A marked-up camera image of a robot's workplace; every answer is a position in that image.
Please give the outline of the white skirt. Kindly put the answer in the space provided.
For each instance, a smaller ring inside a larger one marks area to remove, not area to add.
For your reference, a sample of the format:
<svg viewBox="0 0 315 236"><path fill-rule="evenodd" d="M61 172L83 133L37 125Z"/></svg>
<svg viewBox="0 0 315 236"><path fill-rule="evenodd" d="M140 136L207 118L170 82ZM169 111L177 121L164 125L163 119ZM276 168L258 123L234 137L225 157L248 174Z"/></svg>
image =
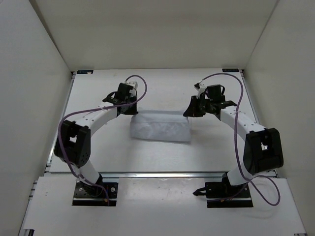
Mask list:
<svg viewBox="0 0 315 236"><path fill-rule="evenodd" d="M191 125L183 111L140 110L130 121L129 133L132 138L190 143Z"/></svg>

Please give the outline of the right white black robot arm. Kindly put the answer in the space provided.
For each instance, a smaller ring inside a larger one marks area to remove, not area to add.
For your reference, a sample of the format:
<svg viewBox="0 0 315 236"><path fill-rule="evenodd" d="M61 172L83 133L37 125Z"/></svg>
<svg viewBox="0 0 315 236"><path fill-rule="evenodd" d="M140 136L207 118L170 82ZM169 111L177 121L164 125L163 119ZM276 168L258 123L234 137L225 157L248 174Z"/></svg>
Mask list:
<svg viewBox="0 0 315 236"><path fill-rule="evenodd" d="M215 115L221 122L234 130L235 138L244 141L243 157L237 158L237 167L223 175L221 193L232 197L238 192L238 186L253 179L257 174L281 168L284 157L280 133L275 128L266 128L251 120L241 112L237 104L225 99L225 88L221 85L204 86L195 84L198 94L191 97L184 112L185 117L203 117Z"/></svg>

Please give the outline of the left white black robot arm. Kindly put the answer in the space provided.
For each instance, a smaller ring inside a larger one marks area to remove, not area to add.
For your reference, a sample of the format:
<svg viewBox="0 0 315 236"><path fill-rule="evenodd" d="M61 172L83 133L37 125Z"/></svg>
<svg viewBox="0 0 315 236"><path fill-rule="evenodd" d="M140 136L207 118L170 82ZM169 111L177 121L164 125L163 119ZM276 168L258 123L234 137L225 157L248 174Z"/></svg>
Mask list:
<svg viewBox="0 0 315 236"><path fill-rule="evenodd" d="M104 192L102 176L91 161L91 137L102 126L119 115L137 114L137 82L120 83L118 89L109 93L102 103L77 120L62 121L54 155L65 162L70 171L90 195L97 197Z"/></svg>

